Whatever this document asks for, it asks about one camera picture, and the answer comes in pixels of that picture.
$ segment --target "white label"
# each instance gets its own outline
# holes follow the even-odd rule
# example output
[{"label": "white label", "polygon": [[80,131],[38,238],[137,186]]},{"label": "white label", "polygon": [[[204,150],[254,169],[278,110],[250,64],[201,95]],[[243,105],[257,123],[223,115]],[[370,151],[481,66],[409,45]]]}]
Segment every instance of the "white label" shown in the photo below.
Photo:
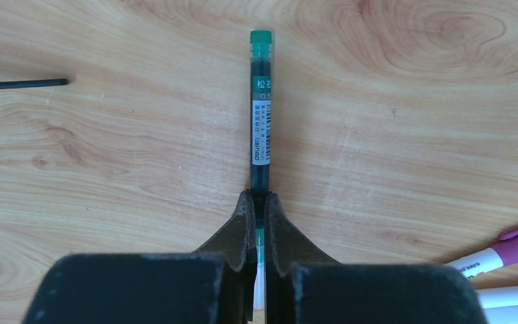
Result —
[{"label": "white label", "polygon": [[271,162],[271,100],[253,100],[251,134],[251,162],[268,165]]},{"label": "white label", "polygon": [[503,267],[503,261],[494,249],[487,248],[446,265],[456,268],[466,278],[473,278]]}]

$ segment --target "marker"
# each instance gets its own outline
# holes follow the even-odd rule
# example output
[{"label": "marker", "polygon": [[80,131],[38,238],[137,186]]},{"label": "marker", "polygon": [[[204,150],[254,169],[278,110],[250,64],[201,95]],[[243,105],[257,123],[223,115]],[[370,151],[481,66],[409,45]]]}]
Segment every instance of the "marker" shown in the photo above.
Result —
[{"label": "marker", "polygon": [[488,324],[518,324],[518,306],[484,309]]},{"label": "marker", "polygon": [[271,162],[271,43],[272,35],[267,30],[251,32],[251,197],[255,206],[257,239],[257,277],[253,308],[265,307],[265,251],[264,211],[269,193],[269,165]]},{"label": "marker", "polygon": [[2,90],[2,89],[19,89],[19,88],[38,88],[41,86],[65,86],[67,84],[68,84],[68,79],[7,81],[7,82],[0,82],[0,90]]},{"label": "marker", "polygon": [[499,236],[499,243],[459,260],[447,263],[466,278],[518,263],[518,229]]},{"label": "marker", "polygon": [[478,290],[482,308],[507,307],[518,305],[518,286]]}]

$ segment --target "white marker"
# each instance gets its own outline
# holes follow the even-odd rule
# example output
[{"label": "white marker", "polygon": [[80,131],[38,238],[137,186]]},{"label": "white marker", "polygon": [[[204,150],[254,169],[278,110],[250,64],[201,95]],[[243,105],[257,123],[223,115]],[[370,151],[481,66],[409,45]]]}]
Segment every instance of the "white marker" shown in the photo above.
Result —
[{"label": "white marker", "polygon": [[518,306],[484,309],[488,324],[518,324]]},{"label": "white marker", "polygon": [[518,305],[518,286],[478,290],[482,308]]}]

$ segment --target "plastic cap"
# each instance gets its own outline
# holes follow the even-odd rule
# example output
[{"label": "plastic cap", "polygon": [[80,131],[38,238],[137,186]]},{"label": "plastic cap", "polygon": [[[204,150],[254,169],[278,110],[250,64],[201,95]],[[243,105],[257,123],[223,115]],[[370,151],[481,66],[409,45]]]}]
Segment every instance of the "plastic cap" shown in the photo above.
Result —
[{"label": "plastic cap", "polygon": [[251,32],[249,43],[267,43],[271,44],[272,35],[268,30],[254,30]]}]

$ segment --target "wooden surface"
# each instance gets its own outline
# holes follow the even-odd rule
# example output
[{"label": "wooden surface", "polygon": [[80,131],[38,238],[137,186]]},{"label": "wooden surface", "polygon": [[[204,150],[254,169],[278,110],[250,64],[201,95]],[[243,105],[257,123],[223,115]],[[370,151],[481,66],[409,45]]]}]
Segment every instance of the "wooden surface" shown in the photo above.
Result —
[{"label": "wooden surface", "polygon": [[518,226],[518,1],[22,3],[0,1],[0,80],[71,84],[0,90],[0,323],[65,254],[188,252],[228,219],[254,28],[272,189],[332,257],[445,263]]}]

